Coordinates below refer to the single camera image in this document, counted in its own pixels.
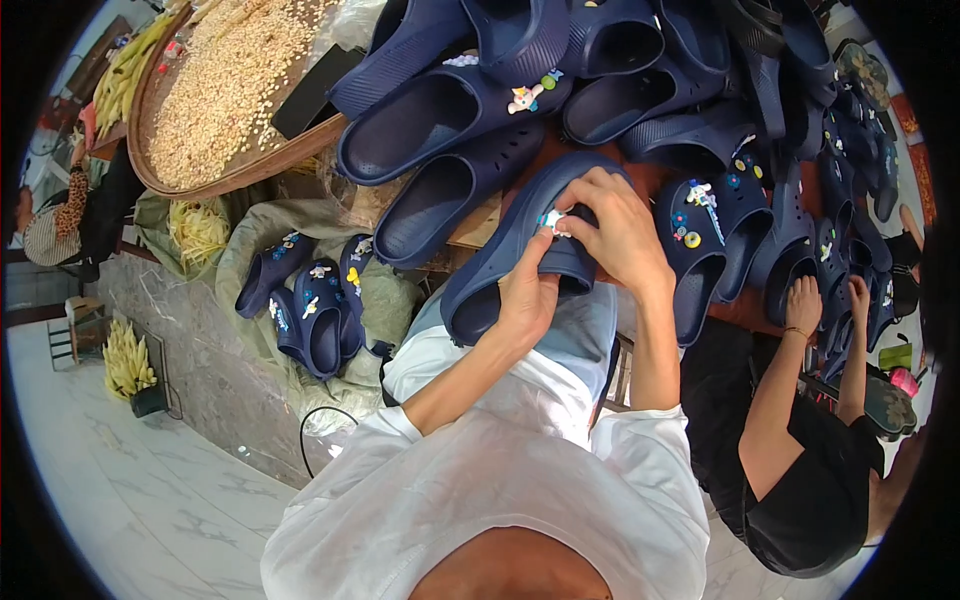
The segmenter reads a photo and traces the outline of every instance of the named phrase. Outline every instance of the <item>hand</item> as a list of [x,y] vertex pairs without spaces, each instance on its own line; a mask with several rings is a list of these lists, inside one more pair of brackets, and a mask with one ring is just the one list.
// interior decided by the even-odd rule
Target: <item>hand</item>
[[596,258],[608,277],[623,283],[637,300],[673,299],[677,277],[666,262],[650,208],[620,174],[594,167],[570,182],[557,210],[575,204],[593,210],[600,228],[579,217],[563,217],[557,229],[570,233]]
[[863,277],[859,275],[851,275],[850,282],[847,285],[850,286],[850,298],[853,305],[853,324],[856,325],[857,331],[866,333],[867,315],[870,314],[870,288],[867,287],[867,282],[863,280]]
[[793,283],[786,297],[786,326],[797,327],[809,338],[820,323],[824,305],[817,289],[817,278],[804,276]]
[[550,328],[557,310],[559,275],[537,272],[543,255],[553,243],[550,228],[540,228],[527,242],[527,249],[514,269],[500,279],[500,316],[492,331],[502,342],[525,355]]
[[84,159],[86,155],[86,144],[81,139],[76,146],[73,147],[73,154],[70,155],[70,166],[75,166],[80,164],[80,161]]

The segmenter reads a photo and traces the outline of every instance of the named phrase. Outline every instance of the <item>black cable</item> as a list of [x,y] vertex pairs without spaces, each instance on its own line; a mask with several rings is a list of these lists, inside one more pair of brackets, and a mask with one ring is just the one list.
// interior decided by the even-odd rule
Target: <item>black cable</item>
[[314,475],[313,475],[313,471],[310,470],[310,464],[306,462],[306,450],[303,449],[303,427],[306,425],[306,420],[310,419],[310,415],[313,415],[317,411],[322,411],[324,408],[329,409],[331,411],[337,411],[341,415],[347,415],[347,417],[349,417],[349,419],[353,421],[354,425],[360,424],[359,422],[357,422],[357,419],[353,418],[353,415],[351,415],[350,413],[348,413],[342,408],[337,408],[336,406],[318,406],[317,408],[311,409],[310,412],[308,412],[303,417],[303,420],[300,422],[300,456],[303,457],[303,465],[306,467],[306,472],[310,473],[310,479],[313,479]]

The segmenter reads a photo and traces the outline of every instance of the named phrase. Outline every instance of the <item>leopard print sleeve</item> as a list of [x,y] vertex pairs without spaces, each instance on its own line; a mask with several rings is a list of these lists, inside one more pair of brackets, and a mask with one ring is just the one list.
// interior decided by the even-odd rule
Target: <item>leopard print sleeve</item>
[[89,186],[86,173],[79,166],[70,169],[70,189],[66,203],[56,208],[57,239],[61,240],[80,226],[86,208],[86,188]]

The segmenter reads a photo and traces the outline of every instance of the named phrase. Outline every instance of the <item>shredded corn husk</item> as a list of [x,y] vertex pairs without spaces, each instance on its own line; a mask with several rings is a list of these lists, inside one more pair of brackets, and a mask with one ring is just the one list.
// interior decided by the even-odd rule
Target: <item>shredded corn husk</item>
[[170,203],[167,227],[170,238],[180,248],[180,266],[198,265],[227,247],[229,223],[217,210],[216,201]]
[[297,175],[317,175],[319,167],[320,163],[317,158],[311,156],[290,167],[287,169],[287,172],[296,173]]

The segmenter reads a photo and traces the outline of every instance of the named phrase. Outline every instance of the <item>white t-shirt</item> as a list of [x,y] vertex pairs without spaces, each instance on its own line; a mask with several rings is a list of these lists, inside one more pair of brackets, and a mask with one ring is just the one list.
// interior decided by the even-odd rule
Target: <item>white t-shirt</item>
[[[468,352],[442,326],[387,365],[403,401]],[[455,422],[423,437],[401,408],[362,421],[291,502],[260,564],[272,600],[406,600],[456,548],[493,527],[561,541],[614,600],[696,600],[707,515],[680,407],[600,419],[572,372],[532,351]]]

